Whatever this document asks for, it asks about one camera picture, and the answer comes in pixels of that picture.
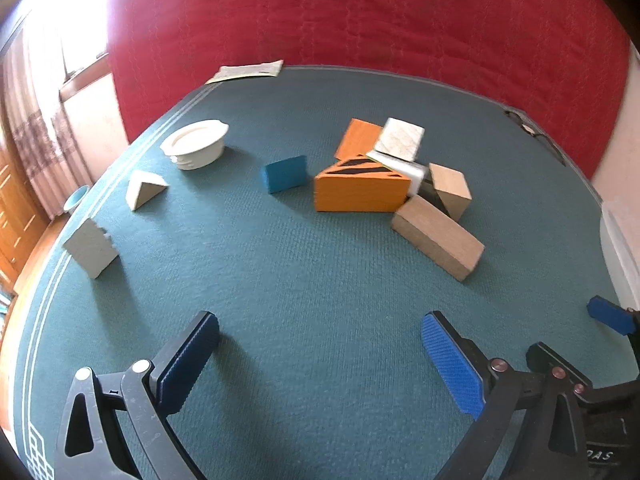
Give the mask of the long brown wooden block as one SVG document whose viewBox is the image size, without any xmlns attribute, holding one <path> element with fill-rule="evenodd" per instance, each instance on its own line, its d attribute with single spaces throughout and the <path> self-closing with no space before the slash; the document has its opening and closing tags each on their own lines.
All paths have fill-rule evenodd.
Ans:
<svg viewBox="0 0 640 480">
<path fill-rule="evenodd" d="M 458 282 L 475 270 L 485 250 L 475 236 L 420 196 L 405 202 L 390 226 Z"/>
</svg>

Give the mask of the green table mat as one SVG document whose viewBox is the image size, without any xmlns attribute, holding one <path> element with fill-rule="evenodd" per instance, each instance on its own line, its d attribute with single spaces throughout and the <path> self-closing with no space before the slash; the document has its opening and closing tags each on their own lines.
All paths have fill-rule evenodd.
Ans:
<svg viewBox="0 0 640 480">
<path fill-rule="evenodd" d="M 53 248 L 32 297 L 14 387 L 17 452 L 53 474 L 78 368 L 126 370 L 201 310 L 222 341 L 171 427 L 211 479 L 429 479 L 471 419 L 425 354 L 423 315 L 445 313 L 488 356 L 525 367 L 543 341 L 598 386 L 637 373 L 627 341 L 588 315 L 614 296 L 600 205 L 499 104 L 401 76 L 288 67 L 188 94 L 108 168 L 68 222 L 93 219 L 118 251 L 93 280 Z M 320 214 L 310 185 L 269 194 L 265 164 L 306 155 L 318 174 L 352 118 L 425 129 L 420 162 L 460 170 L 462 226 L 485 245 L 458 282 L 393 231 L 388 214 Z M 180 170 L 160 144 L 207 119 L 224 152 Z M 168 188 L 136 211 L 130 174 Z"/>
</svg>

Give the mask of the wooden door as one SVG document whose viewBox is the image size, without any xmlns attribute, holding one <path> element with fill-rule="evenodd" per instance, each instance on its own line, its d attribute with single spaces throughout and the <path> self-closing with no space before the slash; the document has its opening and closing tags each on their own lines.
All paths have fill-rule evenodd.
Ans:
<svg viewBox="0 0 640 480">
<path fill-rule="evenodd" d="M 1 281 L 13 288 L 49 225 L 6 141 L 1 139 Z"/>
</svg>

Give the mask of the tan wooden wedge block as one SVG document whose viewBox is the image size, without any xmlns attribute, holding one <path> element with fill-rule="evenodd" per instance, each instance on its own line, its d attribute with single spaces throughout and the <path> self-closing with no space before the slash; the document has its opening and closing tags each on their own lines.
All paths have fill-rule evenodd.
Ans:
<svg viewBox="0 0 640 480">
<path fill-rule="evenodd" d="M 430 162 L 423 179 L 419 195 L 444 212 L 454 221 L 459 221 L 472 202 L 472 195 L 461 171 Z"/>
</svg>

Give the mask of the cream triangular block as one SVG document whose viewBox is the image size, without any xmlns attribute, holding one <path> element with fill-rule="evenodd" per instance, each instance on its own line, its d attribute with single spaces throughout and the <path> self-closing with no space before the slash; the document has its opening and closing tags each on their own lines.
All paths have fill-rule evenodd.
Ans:
<svg viewBox="0 0 640 480">
<path fill-rule="evenodd" d="M 159 174 L 135 169 L 130 174 L 125 200 L 130 210 L 136 211 L 166 188 L 168 183 Z"/>
</svg>

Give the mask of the patterned curtain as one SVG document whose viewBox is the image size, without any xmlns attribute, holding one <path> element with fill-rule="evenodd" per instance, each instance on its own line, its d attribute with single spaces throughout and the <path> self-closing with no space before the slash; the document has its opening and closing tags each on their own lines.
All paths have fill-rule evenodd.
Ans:
<svg viewBox="0 0 640 480">
<path fill-rule="evenodd" d="M 26 178 L 51 219 L 78 188 L 93 184 L 60 98 L 60 57 L 21 30 L 2 55 L 1 106 Z"/>
</svg>

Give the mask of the red quilted blanket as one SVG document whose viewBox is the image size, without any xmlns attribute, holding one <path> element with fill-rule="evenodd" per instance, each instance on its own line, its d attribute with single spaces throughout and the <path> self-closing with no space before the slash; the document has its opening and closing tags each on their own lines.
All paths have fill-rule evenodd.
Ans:
<svg viewBox="0 0 640 480">
<path fill-rule="evenodd" d="M 435 79 L 525 110 L 592 176 L 630 42 L 602 0 L 111 0 L 108 59 L 136 138 L 223 65 Z"/>
</svg>

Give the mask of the blue wedge block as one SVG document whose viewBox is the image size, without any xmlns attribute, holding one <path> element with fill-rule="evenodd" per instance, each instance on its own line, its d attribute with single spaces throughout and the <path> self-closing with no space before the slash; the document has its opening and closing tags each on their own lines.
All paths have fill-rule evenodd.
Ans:
<svg viewBox="0 0 640 480">
<path fill-rule="evenodd" d="M 269 194 L 303 186 L 308 181 L 307 156 L 298 155 L 270 162 L 262 167 L 260 175 Z"/>
</svg>

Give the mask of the white stacked plates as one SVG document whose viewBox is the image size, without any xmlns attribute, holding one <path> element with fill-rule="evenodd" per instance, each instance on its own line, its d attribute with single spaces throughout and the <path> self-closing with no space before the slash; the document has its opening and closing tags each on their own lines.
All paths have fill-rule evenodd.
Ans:
<svg viewBox="0 0 640 480">
<path fill-rule="evenodd" d="M 160 149 L 180 170 L 200 169 L 222 155 L 228 131 L 229 125 L 218 119 L 194 122 L 171 133 Z"/>
</svg>

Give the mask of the blue waste bin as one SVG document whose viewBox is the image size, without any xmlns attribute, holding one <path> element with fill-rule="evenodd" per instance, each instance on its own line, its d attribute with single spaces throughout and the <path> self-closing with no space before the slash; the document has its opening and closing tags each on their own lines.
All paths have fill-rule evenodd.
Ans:
<svg viewBox="0 0 640 480">
<path fill-rule="evenodd" d="M 73 214 L 74 211 L 79 207 L 81 202 L 84 200 L 84 198 L 87 196 L 90 188 L 90 185 L 81 185 L 80 188 L 70 194 L 63 205 L 63 211 L 66 214 Z"/>
</svg>

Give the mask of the white marbled wedge block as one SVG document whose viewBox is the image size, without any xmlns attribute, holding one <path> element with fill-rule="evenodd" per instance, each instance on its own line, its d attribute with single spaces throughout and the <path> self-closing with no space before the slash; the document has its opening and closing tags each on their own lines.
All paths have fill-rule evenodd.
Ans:
<svg viewBox="0 0 640 480">
<path fill-rule="evenodd" d="M 425 129 L 421 126 L 390 117 L 386 120 L 378 140 L 374 144 L 374 149 L 405 162 L 413 162 L 419 151 L 424 132 Z"/>
</svg>

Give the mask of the orange block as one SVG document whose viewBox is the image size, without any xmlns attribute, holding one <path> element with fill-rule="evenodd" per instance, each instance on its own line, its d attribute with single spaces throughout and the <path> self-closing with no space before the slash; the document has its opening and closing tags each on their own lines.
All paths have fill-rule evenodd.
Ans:
<svg viewBox="0 0 640 480">
<path fill-rule="evenodd" d="M 358 118 L 352 118 L 342 137 L 341 143 L 334 153 L 338 160 L 353 158 L 358 155 L 367 155 L 374 149 L 380 136 L 382 127 L 365 122 Z"/>
</svg>

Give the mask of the white power adapter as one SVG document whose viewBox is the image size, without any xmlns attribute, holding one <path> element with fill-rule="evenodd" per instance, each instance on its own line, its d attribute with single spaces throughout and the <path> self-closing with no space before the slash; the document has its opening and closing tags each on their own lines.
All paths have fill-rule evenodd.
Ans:
<svg viewBox="0 0 640 480">
<path fill-rule="evenodd" d="M 410 185 L 408 188 L 408 196 L 415 196 L 420 191 L 420 186 L 424 179 L 427 177 L 428 170 L 425 166 L 417 164 L 416 162 L 407 162 L 406 160 L 390 156 L 379 152 L 377 150 L 371 150 L 367 152 L 367 156 L 379 162 L 388 169 L 403 174 L 410 179 Z"/>
</svg>

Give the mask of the grey white wedge block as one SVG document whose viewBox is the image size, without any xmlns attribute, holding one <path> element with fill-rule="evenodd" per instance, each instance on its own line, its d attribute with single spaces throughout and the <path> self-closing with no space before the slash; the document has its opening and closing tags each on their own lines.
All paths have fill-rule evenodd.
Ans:
<svg viewBox="0 0 640 480">
<path fill-rule="evenodd" d="M 118 257 L 111 237 L 91 218 L 78 226 L 63 248 L 93 280 Z"/>
</svg>

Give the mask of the large orange striped wedge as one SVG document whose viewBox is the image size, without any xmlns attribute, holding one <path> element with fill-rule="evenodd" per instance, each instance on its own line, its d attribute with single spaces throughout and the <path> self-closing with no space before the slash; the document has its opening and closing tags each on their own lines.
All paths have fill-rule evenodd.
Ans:
<svg viewBox="0 0 640 480">
<path fill-rule="evenodd" d="M 320 212 L 394 212 L 411 180 L 364 155 L 339 160 L 314 177 L 314 209 Z"/>
</svg>

